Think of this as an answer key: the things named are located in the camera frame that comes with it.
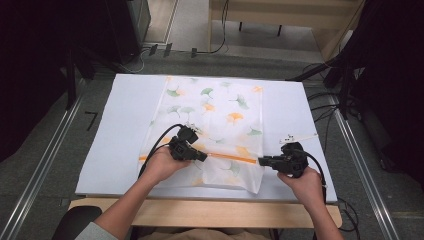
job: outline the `gray floor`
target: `gray floor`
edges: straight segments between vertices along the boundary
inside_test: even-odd
[[[184,7],[190,8],[190,6],[181,4],[184,2],[190,3],[189,0],[180,0],[179,10],[184,9]],[[176,20],[179,17],[183,18],[183,16],[178,15],[177,11]],[[184,46],[183,44],[178,46],[178,38],[173,31],[183,27],[177,21],[174,22],[170,36],[171,40],[175,39],[174,47],[180,49]],[[262,27],[257,28],[260,31],[271,32],[270,29],[261,29]],[[290,35],[291,37],[302,36],[300,32],[299,34],[292,34]],[[193,41],[197,41],[198,44],[204,43],[203,40]],[[232,45],[230,38],[228,41],[230,41],[230,50],[237,49],[235,45]],[[213,42],[218,44],[220,42],[219,36]],[[167,58],[163,58],[160,54],[150,57],[145,55],[143,56],[145,66],[140,74],[234,76],[281,80],[299,75],[311,62],[322,61],[319,59],[317,50],[313,49],[311,39],[305,40],[303,43],[292,40],[292,43],[297,43],[299,46],[293,50],[292,55],[284,55],[284,58],[280,54],[271,56],[273,51],[269,51],[270,55],[252,57],[251,55],[243,55],[242,51],[228,54],[230,50],[225,55],[200,55],[193,59],[190,58],[189,54],[184,53],[176,53]],[[245,43],[248,46],[255,44],[249,43],[247,40]],[[262,42],[261,44],[263,45],[259,48],[266,48],[265,46],[270,46],[274,43],[267,45]],[[288,46],[283,47],[282,51],[290,51],[290,48]],[[141,62],[134,62],[129,67],[135,68],[139,66],[141,66]],[[99,116],[92,128],[87,131],[92,115],[85,114],[85,112],[99,112],[99,115],[101,115],[114,78],[114,75],[108,69],[97,66],[97,70],[95,79],[87,81],[87,87],[74,121],[57,152],[50,171],[16,239],[51,238],[60,218],[67,210],[69,201],[79,197],[74,194],[79,172],[101,120],[101,116]],[[314,76],[313,79],[315,80],[304,82],[307,95],[326,91],[319,80],[320,76]],[[325,96],[310,102],[311,108],[325,104],[329,104],[329,99]],[[2,186],[0,188],[0,229],[6,226],[16,201],[25,190],[44,150],[47,148],[50,138],[54,134],[55,128],[59,125],[64,114],[65,105],[66,95],[51,107],[50,112],[32,131],[21,149],[9,159],[0,163],[0,183]],[[319,116],[320,113],[314,111],[313,114],[314,116]],[[282,109],[280,113],[276,114],[287,113]],[[355,134],[367,166],[372,172],[379,193],[391,213],[399,238],[421,238],[420,236],[424,235],[424,229],[422,228],[424,226],[424,207],[422,204],[424,194],[420,186],[405,174],[392,174],[382,170],[376,151],[361,123],[354,117],[350,117],[348,122]],[[327,119],[317,122],[316,126],[324,146]],[[361,238],[385,239],[335,118],[332,118],[327,134],[326,158],[335,188],[338,196],[347,200],[357,211]],[[342,217],[343,227],[351,228],[348,217],[344,213],[342,213]],[[354,232],[343,234],[346,239],[357,239]],[[286,229],[283,231],[281,239],[311,239],[311,237],[312,230],[310,229]]]

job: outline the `hand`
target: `hand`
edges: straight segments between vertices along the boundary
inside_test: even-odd
[[[190,165],[191,161],[174,160],[168,147],[161,147],[147,163],[146,169],[142,174],[154,179],[156,184],[169,178],[174,172]]]
[[[300,178],[291,178],[284,173],[278,173],[277,176],[293,190],[306,210],[324,203],[321,176],[316,170],[306,167]]]

